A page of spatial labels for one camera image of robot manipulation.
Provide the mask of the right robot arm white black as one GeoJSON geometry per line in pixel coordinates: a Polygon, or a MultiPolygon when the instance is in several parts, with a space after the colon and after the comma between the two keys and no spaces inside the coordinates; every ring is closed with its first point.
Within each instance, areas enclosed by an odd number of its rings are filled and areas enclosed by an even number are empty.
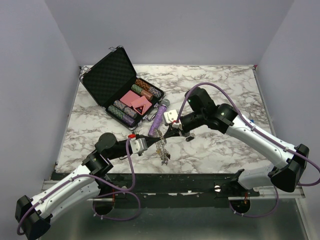
{"type": "Polygon", "coordinates": [[[185,94],[192,112],[178,116],[176,110],[163,113],[162,117],[169,128],[166,138],[182,136],[203,125],[236,138],[253,148],[270,165],[252,170],[239,170],[236,180],[230,183],[230,191],[241,196],[247,190],[257,187],[275,186],[292,193],[306,169],[309,148],[303,144],[294,146],[273,136],[250,122],[245,116],[227,104],[215,104],[207,91],[197,87],[185,94]]]}

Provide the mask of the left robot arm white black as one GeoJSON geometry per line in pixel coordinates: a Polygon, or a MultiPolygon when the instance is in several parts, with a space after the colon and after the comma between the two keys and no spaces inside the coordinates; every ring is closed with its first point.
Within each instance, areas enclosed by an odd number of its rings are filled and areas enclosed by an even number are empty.
{"type": "Polygon", "coordinates": [[[102,134],[94,150],[69,175],[51,188],[33,196],[26,195],[16,203],[17,234],[37,240],[51,227],[51,220],[72,205],[90,198],[104,198],[115,194],[131,194],[136,185],[135,172],[131,172],[130,187],[119,187],[106,179],[113,168],[111,160],[132,154],[141,154],[159,137],[131,134],[126,140],[117,141],[113,133],[102,134]]]}

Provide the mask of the round metal keyring disc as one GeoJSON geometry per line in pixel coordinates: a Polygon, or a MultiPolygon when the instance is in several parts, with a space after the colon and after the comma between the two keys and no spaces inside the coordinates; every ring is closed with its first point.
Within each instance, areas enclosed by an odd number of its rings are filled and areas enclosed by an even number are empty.
{"type": "Polygon", "coordinates": [[[166,149],[166,139],[164,138],[162,132],[158,129],[155,130],[155,136],[160,138],[159,141],[156,142],[156,153],[159,155],[161,159],[162,165],[168,165],[169,160],[171,159],[170,153],[166,149]]]}

